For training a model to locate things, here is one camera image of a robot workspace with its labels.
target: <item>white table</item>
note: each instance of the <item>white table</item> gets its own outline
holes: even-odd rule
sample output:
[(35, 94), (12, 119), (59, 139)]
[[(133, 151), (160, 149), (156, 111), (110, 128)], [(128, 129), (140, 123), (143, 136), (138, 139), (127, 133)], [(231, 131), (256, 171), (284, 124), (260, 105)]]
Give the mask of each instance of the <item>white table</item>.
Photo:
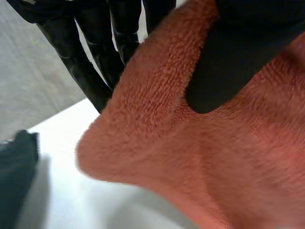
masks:
[(32, 128), (41, 161), (19, 229), (195, 229), (164, 199), (143, 189), (96, 181), (75, 166), (75, 146), (98, 113), (88, 100)]

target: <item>dark cloth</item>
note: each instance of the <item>dark cloth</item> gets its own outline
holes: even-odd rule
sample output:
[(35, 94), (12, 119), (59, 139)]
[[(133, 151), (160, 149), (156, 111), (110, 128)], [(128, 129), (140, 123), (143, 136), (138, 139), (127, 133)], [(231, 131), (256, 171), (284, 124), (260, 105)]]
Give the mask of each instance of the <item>dark cloth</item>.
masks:
[(0, 228), (14, 228), (38, 162), (38, 134), (23, 130), (0, 143)]
[(91, 7), (106, 0), (7, 0), (14, 10), (29, 23), (73, 16), (78, 7)]

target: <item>black fabric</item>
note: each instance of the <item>black fabric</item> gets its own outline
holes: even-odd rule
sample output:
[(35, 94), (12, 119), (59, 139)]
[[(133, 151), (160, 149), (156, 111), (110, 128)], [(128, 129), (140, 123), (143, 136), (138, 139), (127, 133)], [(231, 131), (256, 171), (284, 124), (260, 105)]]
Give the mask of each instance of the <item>black fabric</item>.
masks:
[(305, 1), (218, 0), (186, 101), (208, 113), (233, 99), (280, 50), (305, 31)]
[(73, 16), (76, 7), (91, 7), (106, 0), (7, 0), (14, 10), (29, 23)]
[(38, 162), (38, 134), (25, 130), (0, 143), (0, 228), (12, 229), (31, 186)]

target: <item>terry cloth towel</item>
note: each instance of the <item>terry cloth towel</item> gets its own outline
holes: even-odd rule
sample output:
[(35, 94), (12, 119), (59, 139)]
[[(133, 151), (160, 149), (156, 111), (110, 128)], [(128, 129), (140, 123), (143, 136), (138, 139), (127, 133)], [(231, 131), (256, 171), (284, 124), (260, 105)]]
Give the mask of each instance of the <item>terry cloth towel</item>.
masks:
[(190, 0), (139, 47), (79, 142), (80, 169), (148, 188), (201, 229), (303, 229), (304, 36), (232, 101), (196, 114), (184, 91), (216, 19), (214, 0)]

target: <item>gloved hand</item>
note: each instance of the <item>gloved hand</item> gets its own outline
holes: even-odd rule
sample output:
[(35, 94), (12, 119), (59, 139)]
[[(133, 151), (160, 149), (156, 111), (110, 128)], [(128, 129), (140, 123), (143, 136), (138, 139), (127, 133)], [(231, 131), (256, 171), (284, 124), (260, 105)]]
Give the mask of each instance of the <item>gloved hand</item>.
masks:
[(305, 1), (216, 0), (211, 29), (186, 101), (208, 113), (233, 99), (283, 47), (305, 31)]

